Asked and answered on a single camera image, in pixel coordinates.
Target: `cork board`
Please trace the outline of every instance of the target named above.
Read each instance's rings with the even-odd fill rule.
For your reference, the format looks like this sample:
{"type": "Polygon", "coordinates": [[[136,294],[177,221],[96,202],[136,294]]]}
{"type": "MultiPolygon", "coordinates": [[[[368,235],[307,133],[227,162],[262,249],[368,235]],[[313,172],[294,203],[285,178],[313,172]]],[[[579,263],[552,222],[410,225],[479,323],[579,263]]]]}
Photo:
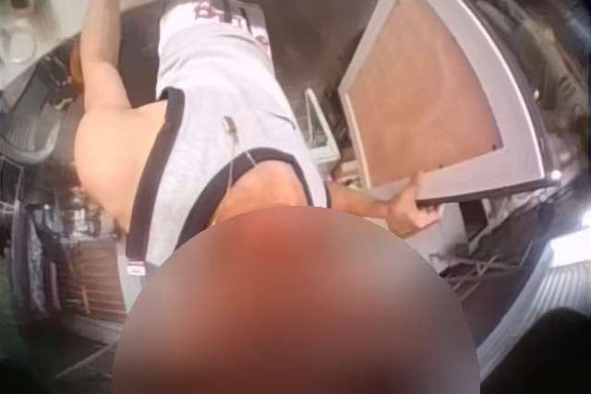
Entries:
{"type": "Polygon", "coordinates": [[[371,186],[502,147],[476,73],[425,0],[396,2],[349,101],[371,186]]]}

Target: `fingers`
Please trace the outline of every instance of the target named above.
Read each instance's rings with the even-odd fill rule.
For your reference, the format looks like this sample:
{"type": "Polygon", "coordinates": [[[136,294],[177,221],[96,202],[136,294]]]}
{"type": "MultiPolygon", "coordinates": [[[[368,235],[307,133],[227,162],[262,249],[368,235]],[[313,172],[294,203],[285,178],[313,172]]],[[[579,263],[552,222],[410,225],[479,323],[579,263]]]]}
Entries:
{"type": "Polygon", "coordinates": [[[419,230],[427,228],[433,223],[441,220],[443,215],[443,206],[420,209],[416,217],[416,227],[419,230]]]}

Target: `white frame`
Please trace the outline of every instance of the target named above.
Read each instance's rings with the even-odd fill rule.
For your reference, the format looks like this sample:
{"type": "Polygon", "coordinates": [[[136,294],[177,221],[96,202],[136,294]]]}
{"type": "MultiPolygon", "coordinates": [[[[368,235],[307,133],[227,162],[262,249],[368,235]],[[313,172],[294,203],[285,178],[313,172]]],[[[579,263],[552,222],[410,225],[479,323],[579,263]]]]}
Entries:
{"type": "MultiPolygon", "coordinates": [[[[465,53],[482,84],[501,132],[502,148],[470,161],[427,173],[421,200],[487,194],[490,190],[547,178],[537,132],[525,97],[493,38],[464,0],[426,0],[465,53]]],[[[348,91],[368,57],[396,0],[379,0],[356,54],[339,87],[351,139],[361,164],[362,181],[370,194],[393,195],[407,180],[374,187],[370,181],[363,141],[359,137],[348,91]]]]}

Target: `hand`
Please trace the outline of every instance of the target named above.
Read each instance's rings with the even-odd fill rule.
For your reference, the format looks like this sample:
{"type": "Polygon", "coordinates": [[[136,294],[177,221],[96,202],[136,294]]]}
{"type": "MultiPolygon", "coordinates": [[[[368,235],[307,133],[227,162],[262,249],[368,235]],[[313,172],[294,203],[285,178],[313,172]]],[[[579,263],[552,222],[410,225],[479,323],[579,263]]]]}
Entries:
{"type": "Polygon", "coordinates": [[[419,209],[416,206],[422,178],[423,174],[418,173],[400,194],[384,202],[388,228],[399,237],[410,237],[441,219],[442,207],[419,209]]]}

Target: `shoulder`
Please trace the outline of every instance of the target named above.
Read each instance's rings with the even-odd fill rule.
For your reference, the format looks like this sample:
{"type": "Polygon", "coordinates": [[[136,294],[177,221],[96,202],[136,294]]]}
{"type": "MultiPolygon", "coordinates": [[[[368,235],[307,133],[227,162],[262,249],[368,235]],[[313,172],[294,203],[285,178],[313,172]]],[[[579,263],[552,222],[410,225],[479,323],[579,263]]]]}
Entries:
{"type": "Polygon", "coordinates": [[[95,108],[82,117],[74,149],[78,178],[112,215],[133,198],[127,194],[137,187],[162,123],[163,116],[141,108],[95,108]]]}

